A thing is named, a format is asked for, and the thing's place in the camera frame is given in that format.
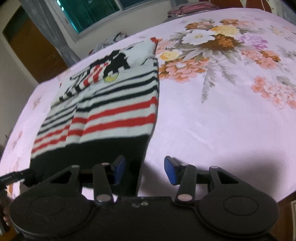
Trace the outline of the person's left hand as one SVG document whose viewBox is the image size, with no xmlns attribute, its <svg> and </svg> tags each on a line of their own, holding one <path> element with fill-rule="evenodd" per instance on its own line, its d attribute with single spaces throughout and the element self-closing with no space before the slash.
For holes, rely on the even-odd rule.
<svg viewBox="0 0 296 241">
<path fill-rule="evenodd" d="M 7 196 L 1 196 L 1 210 L 4 213 L 4 221 L 7 226 L 11 226 L 11 219 L 10 219 L 10 204 L 11 204 L 11 199 Z"/>
</svg>

